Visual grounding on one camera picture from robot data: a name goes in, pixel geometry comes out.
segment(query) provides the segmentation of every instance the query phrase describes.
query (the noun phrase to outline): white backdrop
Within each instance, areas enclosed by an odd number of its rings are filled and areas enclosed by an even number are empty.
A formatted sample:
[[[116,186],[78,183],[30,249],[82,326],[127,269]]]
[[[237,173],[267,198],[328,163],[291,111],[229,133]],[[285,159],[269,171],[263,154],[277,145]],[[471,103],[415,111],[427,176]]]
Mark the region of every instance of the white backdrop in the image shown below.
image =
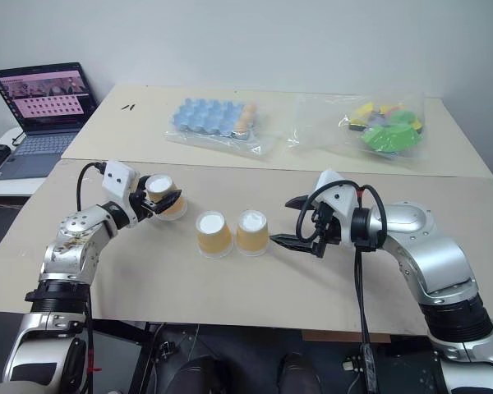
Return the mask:
[[[74,61],[99,101],[116,83],[420,90],[493,171],[493,0],[0,0],[0,68]],[[15,125],[0,98],[0,135]]]

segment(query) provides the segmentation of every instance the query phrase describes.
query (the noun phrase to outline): plastic bag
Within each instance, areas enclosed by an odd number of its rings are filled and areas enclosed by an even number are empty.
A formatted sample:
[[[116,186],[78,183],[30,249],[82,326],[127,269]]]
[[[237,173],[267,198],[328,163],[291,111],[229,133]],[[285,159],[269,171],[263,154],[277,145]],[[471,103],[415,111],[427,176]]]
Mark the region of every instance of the plastic bag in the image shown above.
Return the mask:
[[[255,103],[187,98],[165,136],[180,144],[260,157],[276,141],[275,136],[263,133],[265,118]]]
[[[288,145],[343,146],[387,158],[419,158],[426,130],[421,94],[342,96],[304,94]]]

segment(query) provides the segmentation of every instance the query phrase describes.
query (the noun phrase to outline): yellow paper cup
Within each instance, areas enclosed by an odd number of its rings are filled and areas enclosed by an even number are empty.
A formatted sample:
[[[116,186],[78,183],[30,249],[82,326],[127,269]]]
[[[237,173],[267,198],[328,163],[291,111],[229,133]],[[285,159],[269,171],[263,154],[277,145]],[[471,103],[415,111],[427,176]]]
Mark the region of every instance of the yellow paper cup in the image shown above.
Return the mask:
[[[247,256],[259,256],[269,247],[269,228],[266,216],[248,209],[239,215],[236,244],[239,251]]]
[[[217,211],[203,212],[196,221],[200,253],[209,259],[221,259],[233,248],[233,238],[224,216]]]
[[[148,178],[145,187],[148,198],[154,203],[160,201],[170,191],[177,190],[172,178],[163,174],[153,175]],[[187,212],[187,209],[188,202],[183,195],[180,195],[175,204],[157,215],[157,218],[166,221],[177,220]]]

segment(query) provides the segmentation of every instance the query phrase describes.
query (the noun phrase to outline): black pants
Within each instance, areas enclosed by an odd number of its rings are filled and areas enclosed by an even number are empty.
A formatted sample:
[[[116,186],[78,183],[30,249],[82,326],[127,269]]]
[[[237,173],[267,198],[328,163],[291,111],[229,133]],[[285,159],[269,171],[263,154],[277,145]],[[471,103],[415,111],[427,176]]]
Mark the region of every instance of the black pants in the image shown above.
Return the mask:
[[[232,377],[223,361],[210,356],[184,364],[168,386],[167,394],[209,394],[231,392]],[[320,380],[301,355],[285,356],[279,366],[279,394],[321,394]]]

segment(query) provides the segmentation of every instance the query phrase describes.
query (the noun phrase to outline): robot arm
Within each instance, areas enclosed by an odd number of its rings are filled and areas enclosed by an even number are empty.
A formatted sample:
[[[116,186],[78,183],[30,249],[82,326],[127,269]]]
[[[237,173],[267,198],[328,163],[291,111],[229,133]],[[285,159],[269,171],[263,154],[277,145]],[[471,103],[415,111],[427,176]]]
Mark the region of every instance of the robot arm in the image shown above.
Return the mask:
[[[322,172],[316,190],[343,178]],[[379,209],[359,206],[351,185],[320,193],[312,207],[308,196],[287,203],[289,208],[314,209],[316,240],[280,234],[276,243],[323,257],[328,244],[372,251],[379,247],[382,222]],[[478,295],[477,281],[457,243],[441,234],[429,209],[408,201],[385,205],[387,234],[381,249],[391,253],[409,290],[420,305],[429,338],[438,352],[445,390],[482,387],[493,390],[493,322]]]
[[[180,190],[153,203],[146,198],[148,177],[109,161],[103,188],[110,201],[64,218],[48,246],[36,290],[28,293],[24,315],[4,369],[4,382],[30,381],[46,393],[73,393],[81,385],[85,342],[76,338],[86,324],[90,286],[102,249],[123,227],[171,207]]]

